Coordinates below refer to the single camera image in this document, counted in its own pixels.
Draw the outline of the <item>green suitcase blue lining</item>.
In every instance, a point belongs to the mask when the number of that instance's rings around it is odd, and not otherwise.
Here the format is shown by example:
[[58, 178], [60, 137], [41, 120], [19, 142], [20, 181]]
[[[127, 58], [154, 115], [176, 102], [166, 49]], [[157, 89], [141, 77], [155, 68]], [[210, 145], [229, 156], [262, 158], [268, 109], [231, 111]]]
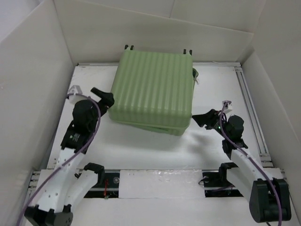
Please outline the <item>green suitcase blue lining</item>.
[[112, 83], [109, 117], [157, 133], [182, 136], [190, 125], [195, 82], [192, 50], [163, 53], [126, 45]]

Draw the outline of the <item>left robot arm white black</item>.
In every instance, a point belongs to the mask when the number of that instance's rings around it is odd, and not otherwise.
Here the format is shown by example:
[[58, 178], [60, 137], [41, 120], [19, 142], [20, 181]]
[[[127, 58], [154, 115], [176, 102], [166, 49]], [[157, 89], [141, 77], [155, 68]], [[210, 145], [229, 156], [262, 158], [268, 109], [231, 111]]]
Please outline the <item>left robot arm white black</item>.
[[36, 188], [34, 196], [40, 194], [31, 206], [26, 203], [22, 216], [33, 226], [69, 226], [73, 212], [93, 186], [101, 186], [105, 180], [104, 166], [88, 163], [80, 174], [78, 165], [85, 158], [94, 140], [101, 117], [114, 105], [114, 96], [95, 87], [91, 92], [100, 100], [83, 95], [79, 91], [69, 92], [66, 98], [74, 105], [72, 120], [60, 144], [60, 153], [53, 172]]

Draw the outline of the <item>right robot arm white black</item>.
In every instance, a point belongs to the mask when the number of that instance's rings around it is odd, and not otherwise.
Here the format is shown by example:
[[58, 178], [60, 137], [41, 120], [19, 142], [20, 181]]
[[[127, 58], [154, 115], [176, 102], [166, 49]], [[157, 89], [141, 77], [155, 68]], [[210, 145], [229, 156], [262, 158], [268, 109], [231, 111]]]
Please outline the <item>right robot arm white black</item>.
[[258, 161], [246, 152], [242, 139], [244, 120], [232, 115], [225, 117], [215, 109], [192, 116], [198, 126], [215, 130], [223, 137], [222, 149], [230, 159], [219, 167], [220, 184], [232, 184], [248, 201], [253, 220], [257, 223], [277, 222], [292, 218], [288, 183], [268, 173]]

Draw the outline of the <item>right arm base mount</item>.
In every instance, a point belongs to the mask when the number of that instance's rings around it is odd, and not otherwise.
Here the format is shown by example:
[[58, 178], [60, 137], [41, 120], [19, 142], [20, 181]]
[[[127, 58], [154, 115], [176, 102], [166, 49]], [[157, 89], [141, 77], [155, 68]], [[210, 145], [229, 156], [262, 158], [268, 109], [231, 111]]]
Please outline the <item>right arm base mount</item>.
[[242, 197], [242, 194], [227, 180], [221, 179], [217, 170], [203, 170], [198, 183], [204, 188], [206, 198]]

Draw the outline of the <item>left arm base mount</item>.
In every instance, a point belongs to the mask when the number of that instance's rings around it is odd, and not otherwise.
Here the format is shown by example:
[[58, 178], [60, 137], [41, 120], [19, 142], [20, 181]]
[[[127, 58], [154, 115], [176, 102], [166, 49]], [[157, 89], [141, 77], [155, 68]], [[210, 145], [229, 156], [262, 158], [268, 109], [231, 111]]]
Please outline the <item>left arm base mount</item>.
[[119, 170], [106, 170], [104, 181], [93, 186], [84, 198], [118, 198], [119, 197]]

